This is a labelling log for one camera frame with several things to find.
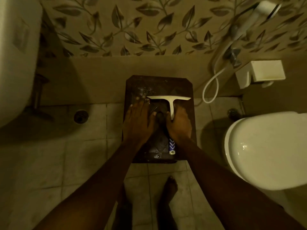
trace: drain cover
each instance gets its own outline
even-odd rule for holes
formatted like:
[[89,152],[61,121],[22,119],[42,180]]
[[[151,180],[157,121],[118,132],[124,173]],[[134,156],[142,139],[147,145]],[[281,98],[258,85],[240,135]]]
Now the drain cover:
[[88,112],[85,110],[78,110],[74,115],[74,121],[78,124],[85,123],[88,120]]

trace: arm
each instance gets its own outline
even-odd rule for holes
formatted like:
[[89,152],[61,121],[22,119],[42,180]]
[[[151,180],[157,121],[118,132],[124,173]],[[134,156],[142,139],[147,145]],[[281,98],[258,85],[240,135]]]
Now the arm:
[[149,100],[136,103],[127,111],[123,142],[112,157],[73,194],[53,209],[35,230],[103,229],[109,219],[129,166],[150,137],[156,113],[150,116]]
[[209,158],[190,139],[191,123],[178,107],[167,129],[186,155],[206,199],[225,229],[305,229],[261,191]]

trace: toilet lid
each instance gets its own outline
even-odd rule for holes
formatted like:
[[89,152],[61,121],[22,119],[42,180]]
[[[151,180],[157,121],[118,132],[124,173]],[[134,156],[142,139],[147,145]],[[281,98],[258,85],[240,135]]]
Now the toilet lid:
[[237,172],[255,186],[280,190],[306,184],[307,114],[279,112],[242,119],[234,123],[228,149],[227,158]]

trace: leg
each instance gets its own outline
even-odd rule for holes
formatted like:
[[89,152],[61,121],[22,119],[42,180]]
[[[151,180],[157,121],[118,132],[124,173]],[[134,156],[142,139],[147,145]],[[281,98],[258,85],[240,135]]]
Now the leg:
[[164,185],[164,190],[158,204],[157,221],[159,230],[178,230],[169,207],[169,203],[177,191],[178,185],[176,180],[170,176]]
[[132,204],[127,199],[124,185],[119,191],[117,202],[112,230],[132,230]]

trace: hand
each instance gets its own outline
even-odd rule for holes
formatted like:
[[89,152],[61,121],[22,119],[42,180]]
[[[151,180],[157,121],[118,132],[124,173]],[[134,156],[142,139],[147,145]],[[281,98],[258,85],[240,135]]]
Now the hand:
[[171,114],[167,112],[166,126],[169,135],[178,143],[183,137],[191,137],[192,125],[188,114],[182,106],[176,105],[174,120],[171,121]]
[[124,143],[133,143],[141,147],[154,131],[156,112],[148,120],[149,99],[136,97],[136,102],[129,107],[122,126]]

